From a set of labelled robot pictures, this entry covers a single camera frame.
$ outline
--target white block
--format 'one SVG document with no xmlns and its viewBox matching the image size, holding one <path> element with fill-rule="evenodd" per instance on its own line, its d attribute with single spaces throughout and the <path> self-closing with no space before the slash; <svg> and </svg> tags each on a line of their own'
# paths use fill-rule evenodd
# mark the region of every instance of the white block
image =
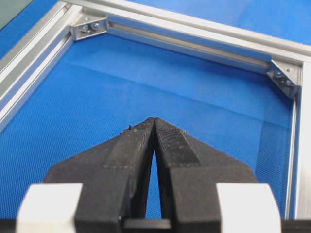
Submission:
<svg viewBox="0 0 311 233">
<path fill-rule="evenodd" d="M 218 183 L 222 233 L 281 233 L 281 220 L 267 184 Z"/>
<path fill-rule="evenodd" d="M 17 233 L 75 233 L 82 183 L 33 184 L 17 215 Z"/>
</svg>

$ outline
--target bolt head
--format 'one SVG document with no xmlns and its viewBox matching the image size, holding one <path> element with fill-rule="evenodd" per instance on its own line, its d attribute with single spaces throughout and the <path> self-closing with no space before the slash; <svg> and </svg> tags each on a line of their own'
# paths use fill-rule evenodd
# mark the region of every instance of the bolt head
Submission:
<svg viewBox="0 0 311 233">
<path fill-rule="evenodd" d="M 88 25 L 83 25 L 79 30 L 86 33 L 88 31 Z"/>
<path fill-rule="evenodd" d="M 285 85 L 287 85 L 287 86 L 293 86 L 293 83 L 292 83 L 291 81 L 289 81 L 289 80 L 286 80 Z"/>
<path fill-rule="evenodd" d="M 279 78 L 283 77 L 283 73 L 280 70 L 276 70 L 274 72 L 274 77 L 279 79 Z"/>
<path fill-rule="evenodd" d="M 95 31 L 99 30 L 101 24 L 99 22 L 96 22 L 96 23 L 92 23 L 91 24 L 91 28 Z"/>
</svg>

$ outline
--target blue mat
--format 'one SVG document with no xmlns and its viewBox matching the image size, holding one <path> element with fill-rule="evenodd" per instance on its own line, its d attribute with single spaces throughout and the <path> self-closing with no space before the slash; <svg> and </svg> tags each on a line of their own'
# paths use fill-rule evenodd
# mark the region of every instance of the blue mat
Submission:
<svg viewBox="0 0 311 233">
<path fill-rule="evenodd" d="M 258 12 L 255 2 L 264 11 L 262 1 L 250 0 L 218 1 L 218 13 L 209 8 L 213 1 L 139 2 L 215 21 L 218 14 L 222 23 L 258 31 L 251 15 Z M 293 1 L 291 9 L 302 2 Z M 25 11 L 40 4 L 35 0 Z M 8 27 L 30 17 L 20 15 L 0 31 L 2 38 Z M 0 55 L 10 48 L 9 38 Z M 161 117 L 247 163 L 260 182 L 270 184 L 284 214 L 291 104 L 265 76 L 110 35 L 76 42 L 0 134 L 0 218 L 16 216 L 28 186 L 52 164 L 148 117 Z M 146 217 L 160 218 L 155 159 L 149 191 Z"/>
</svg>

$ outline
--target metal rail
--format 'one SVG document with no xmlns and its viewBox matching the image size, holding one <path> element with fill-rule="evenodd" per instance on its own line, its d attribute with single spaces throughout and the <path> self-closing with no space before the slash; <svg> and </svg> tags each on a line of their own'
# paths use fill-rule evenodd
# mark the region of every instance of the metal rail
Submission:
<svg viewBox="0 0 311 233">
<path fill-rule="evenodd" d="M 99 33 L 267 74 L 294 99 L 286 218 L 311 219 L 311 46 L 123 0 L 64 0 L 0 61 L 0 132 L 73 40 Z"/>
</svg>

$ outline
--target blue fabric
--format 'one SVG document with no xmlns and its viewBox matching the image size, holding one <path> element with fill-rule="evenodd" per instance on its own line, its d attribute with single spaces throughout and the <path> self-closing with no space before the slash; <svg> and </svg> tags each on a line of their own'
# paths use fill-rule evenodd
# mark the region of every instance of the blue fabric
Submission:
<svg viewBox="0 0 311 233">
<path fill-rule="evenodd" d="M 0 31 L 0 56 L 52 2 L 35 0 Z M 309 1 L 136 2 L 311 44 Z M 148 117 L 247 163 L 284 214 L 290 106 L 265 76 L 110 35 L 76 42 L 0 134 L 0 218 L 16 216 L 52 164 Z M 160 217 L 155 160 L 147 207 L 147 218 Z"/>
</svg>

